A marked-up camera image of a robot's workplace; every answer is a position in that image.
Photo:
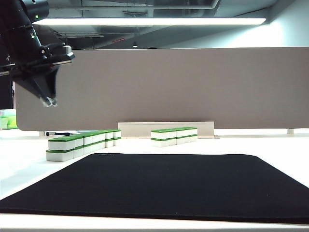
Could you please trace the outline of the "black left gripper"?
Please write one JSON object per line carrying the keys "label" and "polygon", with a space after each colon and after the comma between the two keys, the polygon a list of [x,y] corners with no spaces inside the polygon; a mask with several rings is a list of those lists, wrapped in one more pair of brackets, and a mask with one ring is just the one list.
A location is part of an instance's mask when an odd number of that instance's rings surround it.
{"label": "black left gripper", "polygon": [[45,107],[57,106],[56,75],[61,65],[72,63],[72,47],[66,44],[43,45],[39,48],[39,54],[42,58],[34,61],[1,66],[0,75],[16,78],[14,81]]}

